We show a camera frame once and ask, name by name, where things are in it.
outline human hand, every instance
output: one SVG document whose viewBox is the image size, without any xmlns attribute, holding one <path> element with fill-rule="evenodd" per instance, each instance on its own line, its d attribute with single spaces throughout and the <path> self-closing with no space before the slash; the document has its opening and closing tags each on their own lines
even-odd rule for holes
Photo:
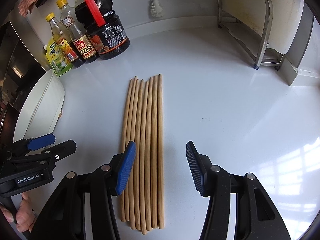
<svg viewBox="0 0 320 240">
<path fill-rule="evenodd" d="M 9 223 L 13 222 L 13 216 L 4 206 L 0 205 L 0 209 Z M 31 232 L 34 223 L 36 222 L 35 215 L 31 207 L 31 199 L 29 192 L 22 193 L 22 200 L 19 210 L 16 214 L 17 230 L 22 233 L 29 230 Z"/>
</svg>

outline white countertop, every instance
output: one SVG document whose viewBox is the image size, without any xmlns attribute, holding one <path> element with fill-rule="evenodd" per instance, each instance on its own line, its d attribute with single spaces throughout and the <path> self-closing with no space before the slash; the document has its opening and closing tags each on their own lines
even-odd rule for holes
<svg viewBox="0 0 320 240">
<path fill-rule="evenodd" d="M 189 140 L 229 173 L 253 172 L 297 239 L 320 204 L 320 91 L 289 87 L 273 68 L 252 65 L 227 33 L 199 28 L 135 38 L 118 57 L 64 74 L 63 114 L 54 135 L 56 143 L 74 140 L 77 151 L 57 163 L 52 183 L 33 190 L 34 209 L 41 210 L 67 172 L 92 172 L 119 153 L 129 80 L 162 73 L 165 229 L 146 236 L 131 230 L 120 221 L 115 200 L 122 239 L 199 239 L 209 198 L 195 189 Z M 234 221 L 234 202 L 232 208 Z"/>
</svg>

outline bundle of chopsticks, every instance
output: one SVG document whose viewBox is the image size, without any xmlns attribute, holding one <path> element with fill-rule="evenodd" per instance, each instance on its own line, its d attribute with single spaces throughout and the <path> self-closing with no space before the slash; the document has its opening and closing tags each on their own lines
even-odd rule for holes
<svg viewBox="0 0 320 240">
<path fill-rule="evenodd" d="M 121 220 L 142 234 L 164 228 L 162 75 L 130 80 L 124 110 L 121 152 L 136 143 L 136 158 L 121 195 Z"/>
</svg>

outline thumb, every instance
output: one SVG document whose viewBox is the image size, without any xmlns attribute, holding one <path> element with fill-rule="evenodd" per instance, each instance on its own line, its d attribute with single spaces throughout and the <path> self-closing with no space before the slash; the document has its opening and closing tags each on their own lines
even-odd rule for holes
<svg viewBox="0 0 320 240">
<path fill-rule="evenodd" d="M 0 209 L 2 211 L 2 213 L 4 214 L 4 217 L 6 218 L 6 220 L 9 222 L 9 223 L 12 223 L 13 222 L 13 216 L 12 214 L 10 213 L 9 210 L 7 210 L 4 206 L 0 205 Z"/>
</svg>

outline white plastic cutting board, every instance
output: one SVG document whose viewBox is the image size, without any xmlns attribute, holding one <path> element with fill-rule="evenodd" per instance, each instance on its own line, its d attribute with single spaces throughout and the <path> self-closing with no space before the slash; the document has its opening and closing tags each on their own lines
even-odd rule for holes
<svg viewBox="0 0 320 240">
<path fill-rule="evenodd" d="M 300 23 L 303 0 L 271 0 L 273 21 L 270 48 L 286 54 Z M 222 9 L 262 35 L 266 5 L 264 0 L 222 0 Z"/>
</svg>

